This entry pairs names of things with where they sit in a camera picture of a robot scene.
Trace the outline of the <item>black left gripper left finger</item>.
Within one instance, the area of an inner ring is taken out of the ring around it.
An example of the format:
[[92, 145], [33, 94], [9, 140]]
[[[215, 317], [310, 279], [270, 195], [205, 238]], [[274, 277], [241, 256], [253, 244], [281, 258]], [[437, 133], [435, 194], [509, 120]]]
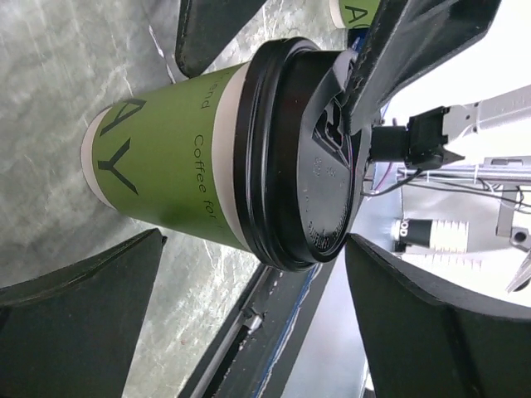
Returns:
[[166, 242], [146, 230], [1, 290], [3, 397], [120, 397]]

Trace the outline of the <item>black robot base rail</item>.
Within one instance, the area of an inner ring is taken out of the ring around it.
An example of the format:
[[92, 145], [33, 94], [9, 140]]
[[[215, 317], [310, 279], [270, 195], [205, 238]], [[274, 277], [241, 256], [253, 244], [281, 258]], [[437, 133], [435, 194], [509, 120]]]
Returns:
[[334, 268], [259, 265], [181, 397], [267, 397], [286, 383]]

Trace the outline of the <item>green paper coffee cup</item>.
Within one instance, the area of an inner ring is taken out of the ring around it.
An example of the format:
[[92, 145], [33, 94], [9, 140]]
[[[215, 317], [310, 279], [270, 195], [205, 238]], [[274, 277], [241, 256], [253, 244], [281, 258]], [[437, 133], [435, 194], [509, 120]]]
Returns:
[[248, 250], [233, 173], [248, 67], [200, 75], [102, 110], [80, 150], [91, 191], [136, 220]]

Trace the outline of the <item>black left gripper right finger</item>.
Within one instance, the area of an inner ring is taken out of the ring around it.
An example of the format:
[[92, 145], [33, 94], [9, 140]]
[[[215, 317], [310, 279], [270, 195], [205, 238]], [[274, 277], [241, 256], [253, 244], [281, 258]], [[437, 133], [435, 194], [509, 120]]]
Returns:
[[528, 397], [530, 309], [411, 265], [358, 234], [348, 283], [378, 397]]

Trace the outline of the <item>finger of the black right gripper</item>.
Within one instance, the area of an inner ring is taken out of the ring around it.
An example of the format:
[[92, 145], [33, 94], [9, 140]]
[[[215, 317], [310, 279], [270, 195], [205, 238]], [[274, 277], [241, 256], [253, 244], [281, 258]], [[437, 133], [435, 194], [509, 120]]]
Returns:
[[174, 52], [178, 69], [187, 78], [202, 74], [265, 3], [264, 0], [181, 1]]
[[354, 135], [399, 90], [481, 40], [499, 10], [489, 1], [382, 1], [347, 84]]

